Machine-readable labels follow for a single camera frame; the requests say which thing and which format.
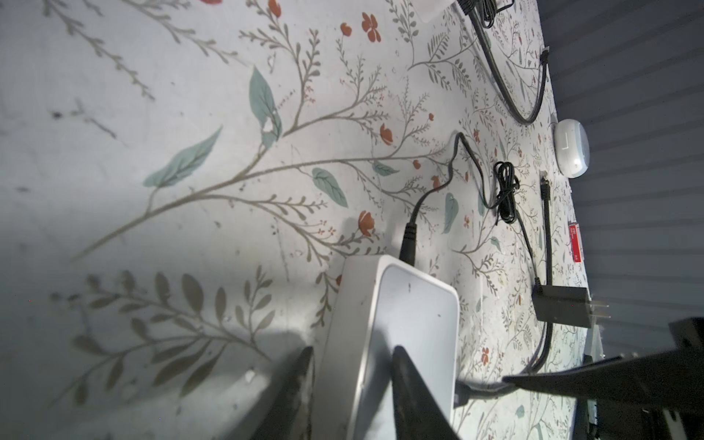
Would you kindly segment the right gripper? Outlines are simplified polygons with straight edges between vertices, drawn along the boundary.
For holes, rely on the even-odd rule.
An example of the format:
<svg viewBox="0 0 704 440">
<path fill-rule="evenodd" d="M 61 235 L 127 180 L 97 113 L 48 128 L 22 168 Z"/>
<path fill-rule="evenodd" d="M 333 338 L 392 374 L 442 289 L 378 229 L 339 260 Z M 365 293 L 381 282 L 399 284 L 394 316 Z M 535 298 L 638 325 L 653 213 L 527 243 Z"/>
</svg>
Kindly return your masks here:
<svg viewBox="0 0 704 440">
<path fill-rule="evenodd" d="M 502 381 L 532 392 L 702 414 L 703 319 L 676 321 L 669 328 L 676 342 L 671 351 Z"/>
</svg>

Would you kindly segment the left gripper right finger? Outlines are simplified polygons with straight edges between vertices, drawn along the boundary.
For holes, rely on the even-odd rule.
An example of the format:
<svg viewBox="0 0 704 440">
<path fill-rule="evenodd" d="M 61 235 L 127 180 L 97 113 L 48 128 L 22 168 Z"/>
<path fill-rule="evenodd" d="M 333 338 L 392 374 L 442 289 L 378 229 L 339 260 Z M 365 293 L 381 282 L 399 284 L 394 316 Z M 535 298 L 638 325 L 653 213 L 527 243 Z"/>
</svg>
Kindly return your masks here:
<svg viewBox="0 0 704 440">
<path fill-rule="evenodd" d="M 407 351 L 392 352 L 392 401 L 398 440 L 458 440 Z"/>
</svg>

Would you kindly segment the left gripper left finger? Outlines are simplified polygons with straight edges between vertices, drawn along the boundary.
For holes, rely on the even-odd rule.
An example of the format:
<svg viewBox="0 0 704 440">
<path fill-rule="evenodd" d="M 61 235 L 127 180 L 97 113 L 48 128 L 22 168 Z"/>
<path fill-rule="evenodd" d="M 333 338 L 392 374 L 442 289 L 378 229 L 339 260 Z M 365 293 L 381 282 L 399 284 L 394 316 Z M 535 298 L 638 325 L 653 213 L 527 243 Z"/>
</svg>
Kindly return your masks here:
<svg viewBox="0 0 704 440">
<path fill-rule="evenodd" d="M 315 350 L 307 346 L 251 439 L 310 439 L 314 382 Z"/>
</svg>

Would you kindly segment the white network switch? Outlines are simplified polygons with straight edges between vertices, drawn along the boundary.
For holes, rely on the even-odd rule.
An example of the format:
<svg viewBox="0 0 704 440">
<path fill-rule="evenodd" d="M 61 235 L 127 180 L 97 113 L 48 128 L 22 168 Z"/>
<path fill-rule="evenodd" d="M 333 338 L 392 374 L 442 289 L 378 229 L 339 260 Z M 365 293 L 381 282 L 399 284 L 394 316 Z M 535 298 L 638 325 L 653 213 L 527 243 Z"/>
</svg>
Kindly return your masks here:
<svg viewBox="0 0 704 440">
<path fill-rule="evenodd" d="M 394 439 L 392 352 L 403 347 L 441 412 L 455 401 L 457 291 L 397 258 L 350 257 L 315 370 L 314 439 Z"/>
</svg>

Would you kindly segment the black power adapter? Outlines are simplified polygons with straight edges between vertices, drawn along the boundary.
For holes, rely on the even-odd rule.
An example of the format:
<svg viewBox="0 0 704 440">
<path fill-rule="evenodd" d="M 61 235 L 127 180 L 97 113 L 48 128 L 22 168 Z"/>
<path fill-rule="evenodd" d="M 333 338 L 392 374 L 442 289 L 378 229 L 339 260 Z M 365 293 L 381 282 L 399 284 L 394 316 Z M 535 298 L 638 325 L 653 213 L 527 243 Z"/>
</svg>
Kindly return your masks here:
<svg viewBox="0 0 704 440">
<path fill-rule="evenodd" d="M 459 8 L 475 25 L 484 29 L 493 27 L 498 14 L 514 6 L 515 1 L 505 1 L 499 4 L 497 0 L 458 0 Z"/>
<path fill-rule="evenodd" d="M 451 183 L 455 175 L 454 160 L 458 157 L 460 150 L 465 150 L 474 163 L 480 175 L 480 201 L 484 208 L 494 210 L 497 220 L 507 225 L 518 224 L 521 229 L 522 239 L 526 245 L 530 261 L 533 267 L 533 291 L 532 301 L 536 317 L 546 324 L 558 324 L 564 326 L 577 326 L 591 328 L 598 319 L 594 315 L 594 302 L 591 300 L 589 290 L 584 287 L 559 286 L 553 284 L 553 264 L 552 264 L 552 238 L 550 236 L 550 184 L 546 179 L 540 181 L 540 194 L 543 203 L 544 214 L 544 250 L 546 251 L 546 275 L 541 279 L 537 272 L 535 253 L 528 238 L 524 220 L 518 211 L 515 193 L 520 188 L 520 181 L 515 174 L 513 163 L 509 161 L 498 161 L 493 166 L 493 174 L 498 190 L 493 203 L 489 203 L 485 194 L 484 173 L 480 166 L 478 156 L 469 146 L 469 141 L 464 134 L 458 132 L 454 137 L 452 156 L 447 163 L 447 181 L 438 187 L 423 194 L 416 202 L 407 222 L 399 260 L 412 266 L 415 264 L 417 249 L 417 220 L 425 200 L 432 194 L 436 194 Z"/>
</svg>

